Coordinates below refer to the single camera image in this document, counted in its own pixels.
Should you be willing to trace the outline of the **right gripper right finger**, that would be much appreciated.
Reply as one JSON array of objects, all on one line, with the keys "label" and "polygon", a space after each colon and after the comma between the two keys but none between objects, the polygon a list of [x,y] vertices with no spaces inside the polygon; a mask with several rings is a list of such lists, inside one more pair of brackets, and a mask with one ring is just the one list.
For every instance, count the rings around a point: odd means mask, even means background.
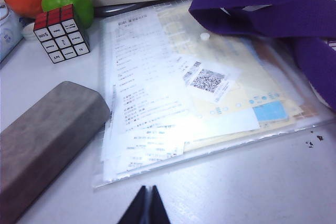
[{"label": "right gripper right finger", "polygon": [[170,224],[169,217],[165,210],[163,201],[157,187],[154,185],[151,190],[151,198],[149,205],[149,223],[152,224]]}]

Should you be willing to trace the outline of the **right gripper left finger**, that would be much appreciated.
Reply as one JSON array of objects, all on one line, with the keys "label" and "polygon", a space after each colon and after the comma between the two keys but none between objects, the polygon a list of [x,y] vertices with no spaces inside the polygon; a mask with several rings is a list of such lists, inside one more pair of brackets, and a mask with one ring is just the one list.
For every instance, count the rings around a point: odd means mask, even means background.
[{"label": "right gripper left finger", "polygon": [[129,204],[121,219],[118,221],[118,224],[140,223],[144,213],[145,197],[146,187],[142,186]]}]

